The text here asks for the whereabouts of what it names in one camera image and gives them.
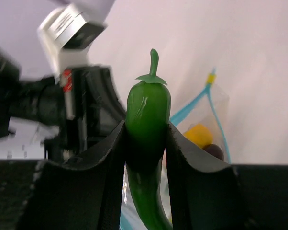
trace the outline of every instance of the toy vegetable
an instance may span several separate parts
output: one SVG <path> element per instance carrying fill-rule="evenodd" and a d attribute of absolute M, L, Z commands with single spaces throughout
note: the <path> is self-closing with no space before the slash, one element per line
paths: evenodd
<path fill-rule="evenodd" d="M 161 163 L 166 144 L 171 97 L 156 75 L 159 56 L 152 49 L 150 72 L 138 77 L 128 95 L 126 156 L 129 187 L 136 210 L 149 230 L 170 230 L 160 198 Z"/>

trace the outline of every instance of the yellow fruit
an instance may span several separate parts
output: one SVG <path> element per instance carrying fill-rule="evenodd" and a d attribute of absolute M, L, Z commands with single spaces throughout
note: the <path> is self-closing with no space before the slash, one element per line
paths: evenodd
<path fill-rule="evenodd" d="M 196 124 L 188 130 L 184 136 L 200 148 L 210 145 L 213 142 L 212 133 L 201 123 Z"/>

